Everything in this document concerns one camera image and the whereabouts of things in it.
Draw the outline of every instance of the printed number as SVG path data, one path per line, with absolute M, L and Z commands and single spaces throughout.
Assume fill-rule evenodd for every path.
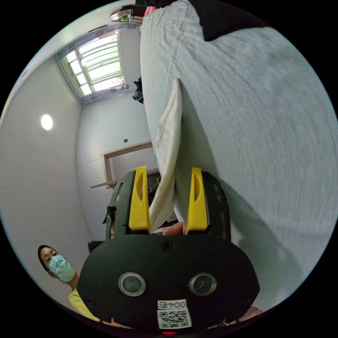
M 178 301 L 178 302 L 171 302 L 171 301 L 159 301 L 158 302 L 158 308 L 159 309 L 173 309 L 173 308 L 185 308 L 187 307 L 186 302 Z

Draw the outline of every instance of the surgical mask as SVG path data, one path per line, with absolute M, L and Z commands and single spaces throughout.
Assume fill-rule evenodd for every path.
M 49 270 L 63 282 L 70 282 L 75 276 L 75 270 L 61 255 L 52 257 L 49 262 Z

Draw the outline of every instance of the yellow shirt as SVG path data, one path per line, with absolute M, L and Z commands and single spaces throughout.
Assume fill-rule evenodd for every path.
M 94 317 L 91 312 L 88 310 L 87 306 L 84 304 L 80 298 L 76 289 L 74 289 L 68 296 L 69 302 L 74 309 L 76 309 L 81 315 L 96 321 L 100 321 L 98 318 Z

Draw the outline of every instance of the white bedsheet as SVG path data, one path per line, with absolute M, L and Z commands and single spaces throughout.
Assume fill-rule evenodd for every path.
M 338 214 L 338 124 L 319 78 L 270 28 L 205 42 L 188 1 L 144 18 L 141 74 L 153 142 L 180 79 L 176 208 L 186 219 L 193 166 L 217 176 L 260 282 L 254 305 L 275 306 L 314 268 Z

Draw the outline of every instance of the white pillowcase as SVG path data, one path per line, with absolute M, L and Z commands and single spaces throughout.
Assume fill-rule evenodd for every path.
M 174 79 L 169 102 L 161 116 L 155 139 L 161 182 L 149 208 L 151 231 L 158 229 L 174 210 L 175 166 L 181 141 L 182 95 Z

